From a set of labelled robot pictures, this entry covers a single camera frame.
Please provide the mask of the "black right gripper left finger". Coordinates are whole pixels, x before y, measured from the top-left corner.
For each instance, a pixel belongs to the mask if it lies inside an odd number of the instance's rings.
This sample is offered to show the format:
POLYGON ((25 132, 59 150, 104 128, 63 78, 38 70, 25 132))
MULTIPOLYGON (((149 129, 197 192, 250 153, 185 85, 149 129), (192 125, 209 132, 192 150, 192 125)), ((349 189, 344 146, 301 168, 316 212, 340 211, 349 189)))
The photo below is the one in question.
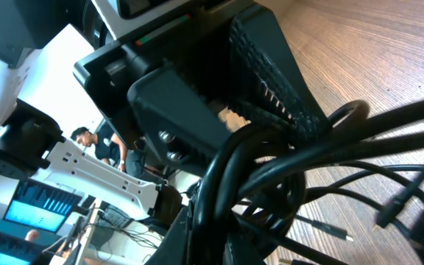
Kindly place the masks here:
POLYGON ((191 242, 191 217, 179 213, 159 248, 144 265, 191 265, 191 242))

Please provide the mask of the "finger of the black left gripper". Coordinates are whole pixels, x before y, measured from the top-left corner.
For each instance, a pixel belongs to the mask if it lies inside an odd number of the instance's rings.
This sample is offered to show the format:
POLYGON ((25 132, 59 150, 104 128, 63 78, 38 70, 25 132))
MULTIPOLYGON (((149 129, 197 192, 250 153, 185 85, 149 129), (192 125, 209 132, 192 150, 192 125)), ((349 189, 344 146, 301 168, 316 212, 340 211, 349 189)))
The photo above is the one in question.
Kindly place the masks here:
POLYGON ((296 145, 327 135, 327 116, 311 94, 274 13, 254 4, 228 33, 230 109, 256 124, 284 130, 296 145))
POLYGON ((166 165, 201 176, 230 131, 177 72, 158 68, 127 92, 147 143, 166 165))

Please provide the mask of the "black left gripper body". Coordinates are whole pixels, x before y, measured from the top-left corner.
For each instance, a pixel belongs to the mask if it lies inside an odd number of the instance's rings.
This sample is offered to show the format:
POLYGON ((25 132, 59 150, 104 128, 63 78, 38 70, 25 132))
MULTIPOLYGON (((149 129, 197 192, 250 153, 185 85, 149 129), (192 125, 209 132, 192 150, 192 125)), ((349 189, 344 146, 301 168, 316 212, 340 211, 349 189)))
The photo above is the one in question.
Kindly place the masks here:
POLYGON ((171 68, 217 115, 230 93, 228 33, 251 1, 75 1, 73 25, 93 47, 74 76, 123 143, 145 133, 127 99, 130 86, 171 68))

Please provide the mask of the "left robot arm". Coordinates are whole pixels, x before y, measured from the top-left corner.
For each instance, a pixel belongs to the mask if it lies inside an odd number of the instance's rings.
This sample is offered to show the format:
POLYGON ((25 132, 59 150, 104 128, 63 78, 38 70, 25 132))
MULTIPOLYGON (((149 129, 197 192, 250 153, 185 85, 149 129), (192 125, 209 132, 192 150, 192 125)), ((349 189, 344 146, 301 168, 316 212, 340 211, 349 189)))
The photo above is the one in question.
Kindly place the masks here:
POLYGON ((180 195, 83 153, 49 115, 19 99, 31 60, 71 25, 93 47, 74 76, 124 144, 145 137, 164 164, 203 174, 230 134, 211 108, 282 129, 302 146, 328 118, 274 14, 254 1, 0 1, 0 175, 47 170, 136 220, 170 225, 180 195))

